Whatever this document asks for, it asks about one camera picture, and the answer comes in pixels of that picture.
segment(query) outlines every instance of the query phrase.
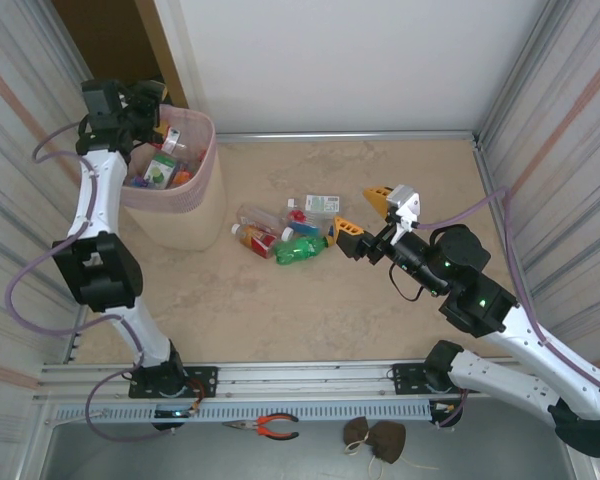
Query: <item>plastic bottle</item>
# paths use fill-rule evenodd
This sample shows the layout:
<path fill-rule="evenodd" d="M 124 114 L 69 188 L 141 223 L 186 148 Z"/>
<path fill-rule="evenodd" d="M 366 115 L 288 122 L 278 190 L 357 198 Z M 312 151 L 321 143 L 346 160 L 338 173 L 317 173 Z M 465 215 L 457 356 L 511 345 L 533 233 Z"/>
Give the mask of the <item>plastic bottle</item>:
<path fill-rule="evenodd" d="M 293 229 L 287 227 L 287 222 L 282 218 L 251 203 L 243 204 L 238 209 L 236 216 L 242 225 L 253 225 L 264 232 L 275 235 L 283 242 L 291 240 L 293 236 Z"/>
<path fill-rule="evenodd" d="M 241 244 L 263 258 L 269 258 L 273 254 L 278 241 L 275 235 L 263 232 L 253 225 L 236 223 L 231 227 L 231 233 L 238 238 Z"/>
<path fill-rule="evenodd" d="M 291 243 L 281 243 L 275 248 L 278 265 L 290 265 L 315 257 L 333 245 L 333 237 L 300 237 Z"/>
<path fill-rule="evenodd" d="M 158 148 L 176 160 L 187 164 L 188 170 L 194 176 L 207 153 L 206 149 L 196 149 L 193 129 L 179 130 L 169 126 L 164 134 L 164 142 Z"/>
<path fill-rule="evenodd" d="M 340 213 L 340 197 L 336 195 L 305 195 L 290 198 L 284 215 L 300 235 L 322 237 L 327 235 L 333 217 Z"/>

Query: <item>items in bin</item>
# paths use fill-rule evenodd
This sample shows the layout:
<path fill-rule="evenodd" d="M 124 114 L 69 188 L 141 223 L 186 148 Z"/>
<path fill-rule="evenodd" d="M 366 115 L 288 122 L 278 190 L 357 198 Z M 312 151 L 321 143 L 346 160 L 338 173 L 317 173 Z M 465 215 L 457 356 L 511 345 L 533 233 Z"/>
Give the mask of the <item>items in bin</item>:
<path fill-rule="evenodd" d="M 187 163 L 197 163 L 197 166 L 194 170 L 197 170 L 200 167 L 200 164 L 204 160 L 205 155 L 207 154 L 207 149 L 203 148 L 196 154 L 195 161 L 191 158 L 190 148 L 187 145 L 195 145 L 196 142 L 193 139 L 193 132 L 189 132 L 187 130 L 179 130 L 170 125 L 166 126 L 166 133 L 164 133 L 164 141 L 162 145 L 160 144 L 152 144 L 159 150 L 162 150 L 165 153 L 173 156 L 178 160 L 186 161 Z"/>
<path fill-rule="evenodd" d="M 236 216 L 240 224 L 253 225 L 264 232 L 275 235 L 283 242 L 290 240 L 293 236 L 293 229 L 287 227 L 287 222 L 282 218 L 251 203 L 243 204 L 238 209 Z"/>
<path fill-rule="evenodd" d="M 177 162 L 167 155 L 157 154 L 151 159 L 144 174 L 144 180 L 150 188 L 164 190 L 171 182 L 176 171 Z"/>
<path fill-rule="evenodd" d="M 333 237 L 300 237 L 290 243 L 276 245 L 276 262 L 278 265 L 290 265 L 320 254 L 325 248 L 333 245 Z"/>
<path fill-rule="evenodd" d="M 136 175 L 144 177 L 156 153 L 168 155 L 152 145 L 140 146 L 131 154 L 120 203 L 155 243 L 202 251 L 216 241 L 227 206 L 213 122 L 200 112 L 169 105 L 160 106 L 160 120 L 180 130 L 178 143 L 185 136 L 191 139 L 187 150 L 174 151 L 171 157 L 186 164 L 195 175 L 185 184 L 166 190 L 130 186 Z"/>
<path fill-rule="evenodd" d="M 149 182 L 147 182 L 143 177 L 138 175 L 131 179 L 129 185 L 137 188 L 147 188 L 149 186 Z"/>
<path fill-rule="evenodd" d="M 184 185 L 189 180 L 193 178 L 193 174 L 188 172 L 187 170 L 180 170 L 173 176 L 173 180 L 171 181 L 170 188 L 179 187 L 180 185 Z"/>
<path fill-rule="evenodd" d="M 269 258 L 276 246 L 278 238 L 267 232 L 263 232 L 253 225 L 240 225 L 236 223 L 231 227 L 233 233 L 240 243 L 251 249 L 263 258 Z"/>

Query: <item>black bracket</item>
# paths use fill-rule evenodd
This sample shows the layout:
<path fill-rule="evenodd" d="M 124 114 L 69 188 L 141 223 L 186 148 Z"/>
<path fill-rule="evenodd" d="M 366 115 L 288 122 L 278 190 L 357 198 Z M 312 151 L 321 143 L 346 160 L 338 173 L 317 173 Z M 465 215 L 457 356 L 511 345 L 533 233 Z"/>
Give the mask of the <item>black bracket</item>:
<path fill-rule="evenodd" d="M 423 395 L 423 394 L 453 394 L 460 393 L 458 387 L 450 384 L 445 390 L 436 390 L 427 380 L 427 370 L 424 362 L 396 363 L 391 367 L 393 386 L 396 395 Z"/>
<path fill-rule="evenodd" d="M 504 332 L 502 322 L 516 304 L 513 295 L 478 273 L 466 283 L 456 282 L 439 311 L 458 330 L 480 338 Z"/>
<path fill-rule="evenodd" d="M 562 399 L 549 407 L 556 435 L 567 445 L 590 457 L 600 458 L 600 420 L 585 420 Z"/>
<path fill-rule="evenodd" d="M 120 152 L 129 163 L 134 141 L 162 143 L 162 135 L 154 128 L 160 125 L 163 85 L 140 81 L 125 87 L 117 80 L 87 80 L 81 87 L 89 113 L 78 128 L 79 155 L 106 149 Z M 126 106 L 120 100 L 121 94 Z"/>
<path fill-rule="evenodd" d="M 450 415 L 453 414 L 453 412 L 455 412 L 455 409 L 458 408 L 458 406 L 460 405 L 461 400 L 459 398 L 455 398 L 452 400 L 431 400 L 429 401 L 429 405 L 431 407 L 431 423 L 433 423 L 434 425 L 436 423 L 442 423 L 445 419 L 449 418 Z M 453 405 L 453 409 L 449 410 L 447 409 L 438 409 L 436 408 L 436 405 L 442 403 L 446 406 L 449 405 Z M 456 423 L 458 423 L 460 421 L 460 419 L 462 418 L 462 414 L 463 412 L 459 412 L 455 417 L 453 417 L 451 420 L 449 420 L 448 423 L 445 423 L 443 426 L 441 426 L 440 428 L 449 428 L 449 427 L 453 427 Z"/>
<path fill-rule="evenodd" d="M 189 379 L 195 379 L 200 382 L 204 388 L 204 397 L 213 398 L 216 396 L 216 389 L 218 386 L 218 367 L 183 367 L 184 370 L 184 386 L 180 390 L 180 394 L 174 394 L 173 396 L 166 396 L 157 388 L 153 388 L 143 380 L 142 373 L 140 370 L 136 370 L 131 374 L 131 384 L 129 386 L 129 398 L 198 398 L 197 390 L 191 388 L 189 385 Z"/>

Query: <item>pliers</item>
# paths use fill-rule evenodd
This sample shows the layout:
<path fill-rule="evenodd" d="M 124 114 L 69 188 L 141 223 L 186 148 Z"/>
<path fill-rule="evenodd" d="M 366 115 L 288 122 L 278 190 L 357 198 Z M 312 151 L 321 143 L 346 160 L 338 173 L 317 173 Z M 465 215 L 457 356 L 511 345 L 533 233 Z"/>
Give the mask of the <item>pliers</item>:
<path fill-rule="evenodd" d="M 263 425 L 269 423 L 272 420 L 289 420 L 291 422 L 298 422 L 298 418 L 288 413 L 273 413 L 265 417 L 258 417 L 257 420 L 236 420 L 234 422 L 224 422 L 225 427 L 238 428 L 240 430 L 255 430 L 258 435 L 264 435 L 272 440 L 291 440 L 296 438 L 299 433 L 277 433 L 272 432 Z"/>

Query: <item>metal panel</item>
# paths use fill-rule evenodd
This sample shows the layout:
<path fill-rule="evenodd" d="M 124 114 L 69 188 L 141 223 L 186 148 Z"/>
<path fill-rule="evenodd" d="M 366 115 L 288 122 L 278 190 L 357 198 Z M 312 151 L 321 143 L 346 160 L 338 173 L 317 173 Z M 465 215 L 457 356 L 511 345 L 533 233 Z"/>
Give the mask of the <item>metal panel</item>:
<path fill-rule="evenodd" d="M 387 132 L 219 133 L 218 143 L 340 142 L 371 140 L 473 140 L 470 130 Z"/>
<path fill-rule="evenodd" d="M 64 238 L 77 199 L 78 169 L 67 159 L 37 166 L 29 155 L 49 132 L 84 115 L 86 77 L 44 0 L 0 1 L 0 478 L 14 478 L 26 448 L 31 396 L 44 363 L 60 362 L 67 338 L 18 326 L 4 306 L 11 277 Z M 76 136 L 50 150 L 72 150 Z M 71 327 L 79 308 L 52 262 L 18 286 L 17 307 L 47 328 Z"/>
<path fill-rule="evenodd" d="M 492 359 L 516 370 L 521 367 L 512 359 Z M 228 363 L 220 368 L 216 398 L 213 402 L 273 400 L 354 400 L 395 396 L 393 381 L 387 377 L 393 363 L 403 360 L 361 362 L 286 362 Z M 59 365 L 47 367 L 40 377 L 34 401 L 76 403 L 84 401 L 93 386 L 104 376 L 119 371 L 122 365 Z M 125 399 L 129 402 L 127 380 L 118 377 L 105 384 L 95 403 Z M 182 402 L 164 399 L 164 403 Z"/>
<path fill-rule="evenodd" d="M 170 418 L 154 418 L 159 404 L 99 404 L 94 412 L 94 423 L 172 423 Z M 161 410 L 186 409 L 168 404 Z M 288 401 L 288 402 L 233 402 L 216 403 L 205 400 L 198 413 L 177 421 L 184 423 L 226 422 L 231 420 L 255 419 L 263 415 L 285 412 L 295 415 L 302 421 L 347 420 L 364 416 L 369 419 L 386 420 L 431 420 L 429 401 L 423 399 L 385 399 L 385 400 L 348 400 L 348 401 Z M 82 421 L 84 405 L 63 405 L 56 412 L 55 421 Z"/>
<path fill-rule="evenodd" d="M 540 58 L 550 48 L 549 43 L 553 33 L 573 3 L 574 0 L 549 0 L 545 5 L 498 98 L 478 129 L 478 138 L 481 144 L 488 145 L 495 132 L 500 128 L 520 89 L 534 67 L 537 66 Z"/>
<path fill-rule="evenodd" d="M 298 431 L 289 442 L 275 442 L 218 423 L 185 425 L 174 436 L 118 444 L 91 434 L 84 424 L 55 429 L 41 478 L 355 479 L 367 478 L 371 448 L 344 455 L 346 421 L 280 422 L 273 429 Z M 375 420 L 369 420 L 373 426 Z M 438 480 L 569 480 L 573 471 L 566 449 L 546 425 L 493 399 L 471 399 L 454 431 L 438 431 L 427 422 L 404 422 L 403 457 L 438 468 L 421 470 L 398 461 L 384 465 L 383 478 Z M 102 425 L 111 435 L 148 433 L 148 426 Z M 380 473 L 378 462 L 372 478 Z"/>
<path fill-rule="evenodd" d="M 486 163 L 484 150 L 476 145 L 473 148 L 473 157 L 476 159 L 476 165 L 478 166 L 478 171 L 480 172 L 480 179 L 482 181 L 482 186 L 484 187 L 484 191 L 487 195 L 491 195 L 495 190 L 495 183 L 493 177 L 491 176 L 491 172 Z M 491 216 L 493 218 L 493 223 L 496 225 L 496 231 L 498 232 L 498 236 L 500 237 L 500 246 L 502 247 L 502 251 L 506 252 L 505 241 L 504 241 L 504 206 L 502 205 L 502 200 L 497 200 L 495 202 L 489 203 L 489 210 L 491 210 Z M 520 278 L 522 279 L 522 285 L 525 289 L 528 298 L 531 298 L 531 289 L 529 288 L 529 283 L 527 281 L 527 277 L 524 275 L 524 271 L 522 269 L 522 263 L 520 262 L 520 256 L 518 255 L 515 244 L 510 245 L 509 248 L 513 249 L 514 259 L 516 262 L 516 268 L 520 273 Z"/>

